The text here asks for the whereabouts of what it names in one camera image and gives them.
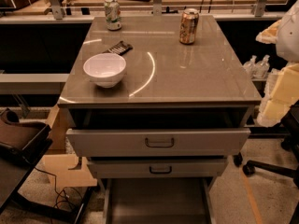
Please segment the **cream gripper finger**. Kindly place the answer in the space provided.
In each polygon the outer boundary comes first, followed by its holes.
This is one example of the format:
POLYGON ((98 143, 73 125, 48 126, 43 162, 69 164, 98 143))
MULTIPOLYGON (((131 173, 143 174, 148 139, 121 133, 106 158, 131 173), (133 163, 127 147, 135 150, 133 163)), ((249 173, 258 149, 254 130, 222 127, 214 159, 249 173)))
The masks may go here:
POLYGON ((257 122, 264 127, 273 127, 281 122, 298 100, 299 63, 288 63, 268 76, 257 122))
POLYGON ((268 28, 257 34, 256 40, 264 44, 276 44, 278 37, 278 27, 281 20, 275 21, 268 28))

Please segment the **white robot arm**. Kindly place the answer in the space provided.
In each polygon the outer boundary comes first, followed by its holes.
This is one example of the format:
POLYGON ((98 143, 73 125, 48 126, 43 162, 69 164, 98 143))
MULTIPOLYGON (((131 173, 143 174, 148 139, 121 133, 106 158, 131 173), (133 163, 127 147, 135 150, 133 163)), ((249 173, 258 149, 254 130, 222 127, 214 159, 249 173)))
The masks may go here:
POLYGON ((275 44, 277 56, 287 61, 281 70, 268 75, 259 106, 258 123, 272 127, 299 101, 299 0, 281 20, 260 32, 256 40, 275 44))

